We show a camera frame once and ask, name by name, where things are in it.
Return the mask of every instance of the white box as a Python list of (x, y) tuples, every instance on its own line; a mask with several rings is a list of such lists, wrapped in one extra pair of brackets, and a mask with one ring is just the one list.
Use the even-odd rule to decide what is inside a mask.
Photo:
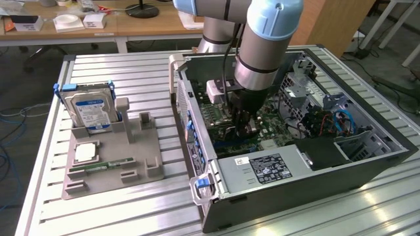
[(44, 20), (40, 16), (10, 16), (17, 31), (40, 31)]
[(58, 24), (56, 19), (53, 19), (52, 21), (53, 21), (54, 30), (57, 31), (57, 33), (84, 30), (84, 24), (81, 23), (80, 19), (74, 23), (72, 23), (70, 25)]
[(344, 52), (353, 53), (357, 50), (357, 46), (360, 46), (364, 39), (365, 39), (365, 35), (360, 31), (356, 31), (352, 38), (352, 42), (349, 43)]
[(105, 14), (90, 14), (84, 17), (84, 27), (86, 29), (102, 29), (105, 23)]

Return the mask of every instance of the table leg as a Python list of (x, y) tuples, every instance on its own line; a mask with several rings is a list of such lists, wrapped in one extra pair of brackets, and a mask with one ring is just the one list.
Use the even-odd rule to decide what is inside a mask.
[(406, 57), (405, 61), (402, 62), (402, 66), (408, 67), (409, 63), (412, 63), (413, 59), (416, 58), (416, 56), (420, 53), (420, 44), (417, 45), (416, 49), (413, 50), (413, 52), (409, 54), (409, 56)]
[(394, 24), (394, 26), (392, 27), (392, 30), (389, 31), (389, 33), (386, 34), (386, 37), (384, 38), (384, 40), (381, 41), (378, 48), (384, 48), (386, 46), (386, 43), (389, 42), (390, 38), (393, 37), (396, 31), (398, 30), (398, 28), (401, 27), (402, 23), (405, 22), (409, 14), (413, 12), (416, 6), (418, 5), (418, 2), (414, 2), (410, 7), (406, 9), (406, 11), (404, 12), (402, 16), (400, 17), (397, 23)]
[(118, 53), (128, 53), (126, 50), (126, 37), (117, 37), (116, 38)]
[(394, 5), (396, 5), (396, 1), (392, 0), (390, 3), (388, 4), (388, 7), (386, 7), (385, 10), (382, 11), (382, 14), (380, 15), (380, 17), (378, 17), (378, 19), (377, 19), (377, 21), (376, 21), (376, 23), (374, 23), (374, 25), (373, 25), (373, 27), (372, 27), (369, 33), (368, 33), (365, 39), (364, 39), (362, 42), (361, 42), (360, 49), (364, 49), (364, 48), (366, 47), (366, 45), (368, 45), (368, 43), (369, 43), (369, 41), (370, 41), (370, 39), (372, 39), (372, 37), (373, 37), (376, 31), (378, 30), (378, 28), (380, 28), (382, 22), (384, 22), (385, 19), (386, 19), (386, 16), (389, 15), (389, 13), (390, 13), (390, 11), (392, 11)]

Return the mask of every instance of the floor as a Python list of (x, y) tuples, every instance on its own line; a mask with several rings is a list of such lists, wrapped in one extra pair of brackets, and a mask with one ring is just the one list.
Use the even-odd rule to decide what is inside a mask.
[[(377, 16), (366, 18), (361, 25), (361, 31), (368, 32)], [(384, 26), (378, 30), (376, 37), (380, 35), (392, 22), (385, 22)], [(410, 72), (406, 68), (401, 67), (401, 62), (409, 55), (420, 42), (420, 35), (412, 33), (406, 29), (400, 29), (396, 36), (390, 40), (388, 47), (384, 50), (378, 50), (376, 46), (373, 49), (378, 53), (378, 58), (368, 56), (362, 60), (357, 60), (365, 70), (376, 76), (381, 76), (385, 79), (394, 81), (398, 84), (410, 86), (409, 82)], [(152, 43), (152, 41), (144, 41), (141, 43), (130, 43), (129, 46), (133, 52), (140, 51), (164, 51), (174, 49), (189, 49), (192, 46), (197, 46), (198, 39), (193, 40), (161, 40)], [(116, 53), (117, 48), (114, 43), (98, 43), (98, 49), (93, 50), (89, 44), (64, 45), (64, 50), (69, 54), (104, 54)], [(29, 53), (34, 52), (37, 47), (29, 47)], [(0, 48), (0, 55), (6, 48)], [(0, 110), (5, 108), (22, 108), (38, 103), (48, 103), (52, 99), (52, 85), (57, 80), (58, 71), (61, 66), (61, 55), (50, 51), (48, 52), (33, 64), (34, 72), (26, 74), (21, 70), (22, 60), (29, 54), (21, 54), (17, 47), (9, 47), (6, 53), (0, 56)], [(362, 71), (361, 67), (353, 61), (345, 61), (345, 64), (353, 69), (353, 71), (365, 79), (372, 82), (369, 76)], [(412, 63), (412, 68), (420, 70), (420, 57), (417, 57)], [(396, 96), (393, 92), (382, 87), (377, 90), (384, 96), (396, 103)], [(414, 110), (416, 103), (405, 96), (401, 96), (401, 106), (405, 109)], [(48, 111), (48, 106), (30, 110), (32, 114), (44, 113)], [(420, 118), (412, 114), (408, 116), (420, 123)], [(24, 202), (25, 189), (28, 187), (32, 166), (34, 163), (38, 144), (41, 141), (42, 129), (46, 116), (26, 118), (26, 132), (22, 137), (6, 147), (8, 154), (14, 161), (17, 173), (20, 176), (22, 191), (17, 200), (12, 203), (12, 206), (0, 211), (0, 234), (4, 236), (13, 235), (21, 210), (21, 204)], [(0, 122), (0, 136), (4, 136), (14, 125)], [(2, 176), (4, 168), (0, 169), (0, 176)], [(17, 182), (12, 172), (4, 181), (0, 182), (0, 208), (9, 199), (13, 199), (17, 190)]]

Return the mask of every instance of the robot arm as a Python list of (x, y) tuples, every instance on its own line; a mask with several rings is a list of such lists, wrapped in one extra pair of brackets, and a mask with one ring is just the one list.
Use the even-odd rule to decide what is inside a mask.
[(224, 32), (232, 32), (233, 28), (232, 23), (222, 21), (246, 23), (233, 80), (241, 89), (229, 93), (229, 110), (240, 133), (266, 98), (297, 29), (302, 0), (173, 0), (173, 4), (177, 10), (206, 17), (204, 40), (212, 35), (218, 38), (209, 39), (216, 45), (225, 43), (228, 35)]

